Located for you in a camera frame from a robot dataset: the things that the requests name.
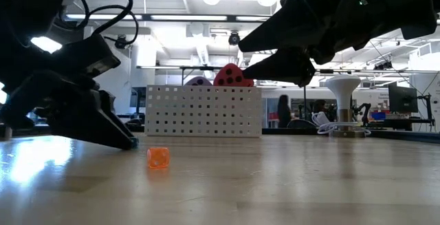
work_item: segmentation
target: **white pegboard box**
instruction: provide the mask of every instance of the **white pegboard box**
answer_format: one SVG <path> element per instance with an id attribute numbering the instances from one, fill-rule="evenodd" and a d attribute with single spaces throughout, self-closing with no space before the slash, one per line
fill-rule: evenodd
<path id="1" fill-rule="evenodd" d="M 261 90 L 256 87 L 149 85 L 148 136 L 261 136 Z"/>

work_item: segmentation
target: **orange cube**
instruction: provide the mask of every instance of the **orange cube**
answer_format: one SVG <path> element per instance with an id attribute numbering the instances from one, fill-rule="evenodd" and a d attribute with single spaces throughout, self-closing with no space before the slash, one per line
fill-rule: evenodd
<path id="1" fill-rule="evenodd" d="M 170 151 L 167 148 L 150 148 L 146 152 L 146 161 L 149 168 L 166 168 L 170 164 Z"/>

